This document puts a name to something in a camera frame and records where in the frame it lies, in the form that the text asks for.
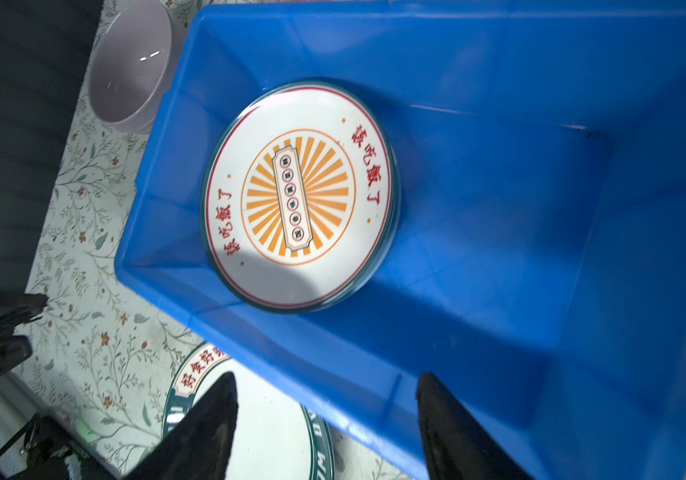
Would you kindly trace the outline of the white plate orange sunburst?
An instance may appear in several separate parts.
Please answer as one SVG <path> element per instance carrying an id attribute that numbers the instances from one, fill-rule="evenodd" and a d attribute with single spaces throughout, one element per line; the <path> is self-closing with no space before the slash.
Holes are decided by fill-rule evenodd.
<path id="1" fill-rule="evenodd" d="M 401 208 L 384 128 L 329 82 L 282 85 L 226 128 L 201 198 L 207 254 L 226 287 L 272 313 L 328 308 L 383 263 Z"/>

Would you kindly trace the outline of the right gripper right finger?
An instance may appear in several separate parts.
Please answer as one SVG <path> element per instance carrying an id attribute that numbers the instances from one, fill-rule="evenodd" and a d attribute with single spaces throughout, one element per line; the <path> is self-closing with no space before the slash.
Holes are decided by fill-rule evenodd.
<path id="1" fill-rule="evenodd" d="M 431 479 L 528 479 L 521 468 L 433 373 L 420 375 L 416 399 Z"/>

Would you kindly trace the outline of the white plate green rim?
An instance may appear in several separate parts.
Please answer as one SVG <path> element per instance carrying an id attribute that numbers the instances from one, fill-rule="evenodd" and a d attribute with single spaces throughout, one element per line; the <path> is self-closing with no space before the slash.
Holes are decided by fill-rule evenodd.
<path id="1" fill-rule="evenodd" d="M 228 479 L 336 477 L 326 421 L 210 343 L 197 346 L 173 377 L 163 433 L 177 427 L 227 373 L 235 376 L 239 402 Z"/>

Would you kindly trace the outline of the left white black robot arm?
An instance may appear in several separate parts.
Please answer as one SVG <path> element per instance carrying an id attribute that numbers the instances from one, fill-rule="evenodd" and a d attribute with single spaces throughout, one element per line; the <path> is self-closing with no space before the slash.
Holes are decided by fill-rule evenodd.
<path id="1" fill-rule="evenodd" d="M 45 310 L 45 294 L 0 291 L 0 377 L 33 355 L 30 340 L 17 335 L 21 324 L 36 320 Z M 2 446 L 0 460 L 22 444 L 25 466 L 13 479 L 114 479 L 116 474 L 50 414 L 35 413 Z M 0 479 L 8 476 L 0 470 Z"/>

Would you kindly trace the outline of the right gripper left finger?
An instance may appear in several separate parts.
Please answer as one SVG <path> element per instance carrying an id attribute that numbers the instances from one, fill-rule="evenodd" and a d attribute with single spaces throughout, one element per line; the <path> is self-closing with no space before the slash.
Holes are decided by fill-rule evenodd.
<path id="1" fill-rule="evenodd" d="M 237 381 L 234 374 L 228 372 L 126 477 L 225 479 L 238 409 Z"/>

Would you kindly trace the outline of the pink ceramic bowl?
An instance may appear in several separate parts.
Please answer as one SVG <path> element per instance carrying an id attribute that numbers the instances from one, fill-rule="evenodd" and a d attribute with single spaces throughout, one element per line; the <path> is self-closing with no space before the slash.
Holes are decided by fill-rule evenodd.
<path id="1" fill-rule="evenodd" d="M 87 72 L 96 117 L 126 133 L 150 133 L 185 36 L 160 2 L 131 2 L 98 41 Z"/>

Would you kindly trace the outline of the blue plastic bin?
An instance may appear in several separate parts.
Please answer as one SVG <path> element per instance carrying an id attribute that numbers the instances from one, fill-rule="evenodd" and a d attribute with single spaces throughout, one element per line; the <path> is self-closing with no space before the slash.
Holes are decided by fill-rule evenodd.
<path id="1" fill-rule="evenodd" d="M 276 314 L 219 273 L 204 189 L 306 81 L 374 114 L 401 216 L 357 293 Z M 118 279 L 409 475 L 424 372 L 535 478 L 686 475 L 686 1 L 207 6 L 136 186 Z"/>

